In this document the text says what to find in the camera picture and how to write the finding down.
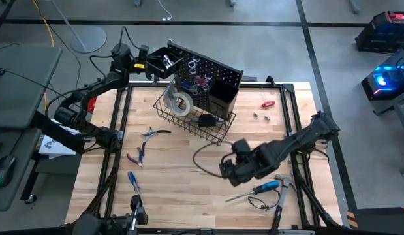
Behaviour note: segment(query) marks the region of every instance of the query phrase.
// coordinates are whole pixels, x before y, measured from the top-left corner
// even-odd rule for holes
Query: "tool holder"
[[[172,81],[168,87],[166,88],[167,91],[174,90],[177,91],[177,87],[174,81]],[[183,101],[176,101],[179,102],[178,106],[183,108],[185,104]],[[200,136],[207,141],[212,143],[217,143],[217,145],[221,145],[222,141],[225,139],[225,135],[229,131],[229,128],[234,121],[236,114],[233,112],[229,113],[229,119],[222,123],[217,123],[214,127],[199,127],[197,123],[190,123],[190,121],[197,120],[201,114],[208,114],[209,112],[197,107],[196,105],[193,106],[193,109],[190,111],[189,114],[183,117],[179,117],[174,115],[173,111],[167,107],[166,103],[163,100],[163,95],[161,95],[153,107],[157,110],[157,114],[160,118],[167,120],[168,122],[173,123],[174,125],[178,125],[179,127],[184,128],[185,130],[189,130],[190,133],[194,133],[196,136]]]
[[[168,49],[182,58],[174,77],[177,91],[189,94],[199,109],[230,121],[243,71],[172,42]]]

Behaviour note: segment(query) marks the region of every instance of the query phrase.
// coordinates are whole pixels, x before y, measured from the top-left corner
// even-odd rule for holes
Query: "red-handled pliers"
[[[138,154],[139,154],[138,161],[135,160],[135,159],[133,159],[133,158],[129,155],[129,153],[126,154],[126,157],[127,157],[131,162],[137,164],[140,168],[143,168],[143,167],[144,167],[144,164],[142,164],[142,159],[143,159],[144,156],[142,155],[142,151],[141,151],[141,149],[140,149],[139,147],[137,147],[137,150],[138,150]]]

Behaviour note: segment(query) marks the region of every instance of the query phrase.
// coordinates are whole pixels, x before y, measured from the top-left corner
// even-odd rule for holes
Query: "metal wire basket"
[[[185,106],[183,101],[177,102],[179,102],[178,105],[180,108]],[[163,95],[157,99],[153,107],[157,110],[157,114],[160,118],[168,120],[168,122],[178,125],[185,130],[189,130],[190,133],[194,133],[194,135],[200,136],[207,141],[217,143],[218,146],[222,144],[222,141],[225,139],[225,136],[236,117],[236,114],[231,112],[228,118],[229,121],[218,122],[214,127],[199,127],[197,123],[193,123],[191,121],[197,120],[201,114],[209,113],[201,108],[194,106],[190,113],[186,116],[175,116],[171,109],[164,104]]]

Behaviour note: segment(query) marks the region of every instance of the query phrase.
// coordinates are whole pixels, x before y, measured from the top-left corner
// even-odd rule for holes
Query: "white paper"
[[[53,122],[60,124],[58,121],[52,119]],[[71,129],[70,127],[64,127],[65,130],[71,132],[72,134],[80,134],[79,131]],[[65,147],[61,143],[56,140],[50,138],[49,136],[44,136],[44,140],[39,148],[39,153],[44,155],[49,155],[50,159],[54,159],[56,157],[64,156],[64,155],[76,155],[75,151]]]

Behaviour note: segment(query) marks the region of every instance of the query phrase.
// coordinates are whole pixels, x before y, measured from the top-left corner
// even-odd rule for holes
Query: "roll of tape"
[[[170,106],[173,114],[179,117],[184,117],[187,114],[190,114],[190,111],[193,109],[193,100],[191,99],[190,95],[181,91],[174,93],[173,97],[174,99],[170,99]],[[178,106],[176,98],[180,98],[184,101],[186,109],[183,110]]]

